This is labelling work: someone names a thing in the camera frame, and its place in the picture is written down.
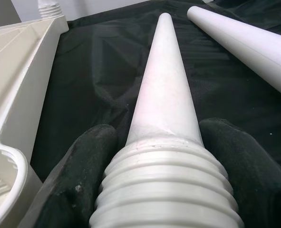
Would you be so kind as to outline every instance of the white plastic tray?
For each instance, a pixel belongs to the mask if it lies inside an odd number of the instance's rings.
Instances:
[[[30,166],[64,16],[0,27],[0,227],[16,227],[42,183]]]

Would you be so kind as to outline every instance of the black fabric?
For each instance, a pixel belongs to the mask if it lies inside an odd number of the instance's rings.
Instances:
[[[281,228],[281,168],[249,134],[229,122],[200,122],[203,142],[225,167],[246,228]]]
[[[116,146],[116,130],[105,124],[78,137],[43,183],[19,228],[87,228]]]
[[[114,126],[123,147],[162,12],[173,17],[198,119],[229,120],[281,166],[281,94],[191,23],[186,12],[192,5],[281,34],[281,0],[152,0],[70,22],[58,44],[31,159],[42,180],[96,124]]]
[[[97,124],[115,127],[116,150],[124,146],[162,12],[173,17],[198,120],[229,120],[251,134],[281,166],[281,94],[192,24],[186,17],[192,5],[281,34],[281,0],[215,0],[208,5],[201,0],[152,0],[69,22],[69,32],[60,37],[31,159],[42,180],[73,141]],[[227,123],[203,121],[201,130],[205,146],[229,173],[246,228],[281,227],[281,169],[277,164],[252,137]],[[55,168],[66,167],[76,180],[80,174],[87,178],[88,197],[78,197],[78,183],[66,182],[71,176],[62,172],[57,178],[53,171],[47,182],[57,181],[44,184],[45,190],[31,208],[38,206],[38,212],[44,206],[37,227],[87,226],[101,174],[114,153],[98,152],[96,140],[83,141],[86,146],[79,151],[83,155],[76,157],[74,165],[66,166],[66,157]],[[98,142],[113,145],[112,140]],[[60,190],[73,192],[73,197]]]

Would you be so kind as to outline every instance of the plastic part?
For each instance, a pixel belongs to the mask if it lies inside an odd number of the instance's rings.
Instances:
[[[55,0],[38,0],[38,9],[42,19],[63,16],[61,7]]]
[[[197,6],[188,18],[251,70],[281,92],[281,35]]]
[[[64,17],[0,27],[0,227],[16,227],[42,183],[30,166]]]
[[[241,228],[224,167],[202,144],[171,16],[159,17],[126,146],[92,228]]]

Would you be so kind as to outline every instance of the threaded base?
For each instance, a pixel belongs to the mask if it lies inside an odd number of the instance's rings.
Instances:
[[[195,142],[159,137],[134,142],[105,170],[93,228],[241,228],[223,166]]]
[[[58,3],[39,6],[39,12],[42,19],[56,18],[63,15],[61,7]]]

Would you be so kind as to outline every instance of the white plastic cone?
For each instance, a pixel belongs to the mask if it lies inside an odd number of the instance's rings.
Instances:
[[[175,135],[202,145],[172,19],[159,18],[126,144]]]
[[[191,7],[187,15],[199,28],[281,92],[281,35],[196,6]]]
[[[224,167],[202,144],[171,16],[159,17],[126,146],[92,228],[241,228]]]

